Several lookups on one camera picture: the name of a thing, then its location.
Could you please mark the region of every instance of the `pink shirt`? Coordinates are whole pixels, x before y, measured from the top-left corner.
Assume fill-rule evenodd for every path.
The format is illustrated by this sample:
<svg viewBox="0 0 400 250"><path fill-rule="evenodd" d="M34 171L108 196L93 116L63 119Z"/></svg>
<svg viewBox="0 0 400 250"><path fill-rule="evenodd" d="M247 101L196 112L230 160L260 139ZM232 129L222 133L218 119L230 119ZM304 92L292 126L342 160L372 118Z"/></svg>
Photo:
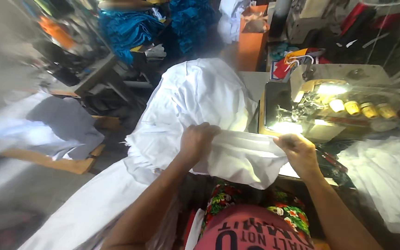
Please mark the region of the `pink shirt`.
<svg viewBox="0 0 400 250"><path fill-rule="evenodd" d="M195 250L309 250L310 240L299 236L279 215L253 205L230 206L206 227Z"/></svg>

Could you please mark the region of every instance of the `white garment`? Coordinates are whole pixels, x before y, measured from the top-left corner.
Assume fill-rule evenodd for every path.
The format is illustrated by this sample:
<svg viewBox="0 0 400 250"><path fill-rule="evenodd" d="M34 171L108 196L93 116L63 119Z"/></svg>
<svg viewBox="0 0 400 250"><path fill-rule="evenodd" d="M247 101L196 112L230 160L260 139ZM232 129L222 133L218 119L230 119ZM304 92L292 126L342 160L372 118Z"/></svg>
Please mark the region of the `white garment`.
<svg viewBox="0 0 400 250"><path fill-rule="evenodd" d="M231 44L239 41L240 16L249 6L250 0L222 0L219 11L222 16L217 25L217 31L223 42Z"/></svg>
<svg viewBox="0 0 400 250"><path fill-rule="evenodd" d="M158 176L148 169L138 171L149 179ZM137 182L123 160L112 164L72 195L19 250L90 250L99 246L120 213L149 184ZM179 204L173 202L163 229L148 242L148 249L170 249L178 213Z"/></svg>
<svg viewBox="0 0 400 250"><path fill-rule="evenodd" d="M39 92L0 111L0 150L17 147L53 160L82 160L104 139L94 122L77 100Z"/></svg>
<svg viewBox="0 0 400 250"><path fill-rule="evenodd" d="M163 74L135 131L127 137L131 145L128 157L86 183L19 250L99 247L119 214L173 160L180 149L180 136L191 124L210 122L237 131L224 131L214 139L211 163L203 165L205 173L228 175L225 177L231 181L265 187L274 181L285 157L270 137L242 132L255 107L256 102L248 98L239 77L219 59L199 59L171 67ZM224 154L217 156L218 150ZM223 162L236 159L242 163ZM167 214L172 224L163 225L159 232L166 234L157 234L155 241L147 244L148 249L169 249L171 241L166 239L175 233L174 214Z"/></svg>
<svg viewBox="0 0 400 250"><path fill-rule="evenodd" d="M239 77L220 59L172 66L136 129L126 137L131 146L128 160L136 168L165 169L180 151L185 128L209 122L223 130L244 131L255 107ZM287 162L283 151L264 135L224 132L213 144L208 164L198 163L192 173L265 189Z"/></svg>
<svg viewBox="0 0 400 250"><path fill-rule="evenodd" d="M400 135L366 140L338 154L359 192L371 198L387 228L400 233Z"/></svg>
<svg viewBox="0 0 400 250"><path fill-rule="evenodd" d="M257 189L266 189L287 162L285 153L270 136L222 131L212 141L208 173Z"/></svg>
<svg viewBox="0 0 400 250"><path fill-rule="evenodd" d="M194 250L194 247L196 247L201 232L201 226L203 224L203 218L204 210L199 208L194 217L194 220L192 221L191 230L189 231L189 235L187 236L186 246L184 247L184 250Z"/></svg>

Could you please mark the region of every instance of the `floral fabric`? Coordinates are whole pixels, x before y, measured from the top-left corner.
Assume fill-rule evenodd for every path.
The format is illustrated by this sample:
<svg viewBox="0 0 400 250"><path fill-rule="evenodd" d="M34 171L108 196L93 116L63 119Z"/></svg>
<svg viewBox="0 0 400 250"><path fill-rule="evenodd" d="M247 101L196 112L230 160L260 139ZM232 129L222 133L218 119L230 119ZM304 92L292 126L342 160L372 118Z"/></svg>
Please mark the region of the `floral fabric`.
<svg viewBox="0 0 400 250"><path fill-rule="evenodd" d="M242 191L231 184L220 180L212 191L211 199L206 207L206 214L202 223L200 237L208 223L216 214L228 206L245 204ZM308 218L303 212L304 204L294 195L275 187L267 190L266 199L260 204L269 211L281 216L294 231L304 238L309 238Z"/></svg>

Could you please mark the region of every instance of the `clothing pile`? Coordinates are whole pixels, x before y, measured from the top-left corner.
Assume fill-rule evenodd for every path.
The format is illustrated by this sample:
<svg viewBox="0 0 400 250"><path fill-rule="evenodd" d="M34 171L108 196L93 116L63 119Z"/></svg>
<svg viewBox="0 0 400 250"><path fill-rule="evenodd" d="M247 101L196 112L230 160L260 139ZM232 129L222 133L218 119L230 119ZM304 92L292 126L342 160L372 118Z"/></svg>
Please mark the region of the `clothing pile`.
<svg viewBox="0 0 400 250"><path fill-rule="evenodd" d="M104 139L95 119L73 98L39 92L0 111L0 151L16 147L84 160Z"/></svg>
<svg viewBox="0 0 400 250"><path fill-rule="evenodd" d="M245 85L222 60L175 65L163 74L135 131L126 137L127 161L134 168L165 169L180 151L184 129L209 122L224 131L214 138L209 158L191 172L266 189L287 158L271 137L243 132L255 108Z"/></svg>
<svg viewBox="0 0 400 250"><path fill-rule="evenodd" d="M19 250L91 250L100 246L121 212L157 178L180 149L191 124L209 122L223 131L209 159L194 171L266 188L286 157L270 137L243 132L256 102L236 73L219 59L198 59L163 74L135 131L127 137L128 157L78 190ZM166 214L149 250L170 249L178 206Z"/></svg>
<svg viewBox="0 0 400 250"><path fill-rule="evenodd" d="M249 6L250 0L222 0L220 1L219 11L222 16L217 26L223 42L231 44L239 41L240 35L240 16Z"/></svg>
<svg viewBox="0 0 400 250"><path fill-rule="evenodd" d="M387 228L400 233L400 135L357 142L338 157Z"/></svg>
<svg viewBox="0 0 400 250"><path fill-rule="evenodd" d="M100 29L115 54L125 63L132 64L131 48L151 42L164 25L143 12L100 11Z"/></svg>
<svg viewBox="0 0 400 250"><path fill-rule="evenodd" d="M172 0L170 9L171 27L176 34L172 39L176 39L182 55L194 56L207 43L208 28L217 23L214 10L208 0Z"/></svg>

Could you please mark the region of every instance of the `orange box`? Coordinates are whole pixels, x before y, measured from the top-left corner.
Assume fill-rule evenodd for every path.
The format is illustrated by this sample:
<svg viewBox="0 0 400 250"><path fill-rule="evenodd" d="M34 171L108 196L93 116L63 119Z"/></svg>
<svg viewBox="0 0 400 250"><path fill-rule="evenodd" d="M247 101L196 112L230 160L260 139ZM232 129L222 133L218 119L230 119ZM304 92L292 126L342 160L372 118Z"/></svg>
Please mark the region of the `orange box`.
<svg viewBox="0 0 400 250"><path fill-rule="evenodd" d="M242 15L251 13L265 13L268 5L249 6ZM237 51L237 70L256 71L268 39L268 31L264 33L242 33L246 21L240 18L239 48Z"/></svg>

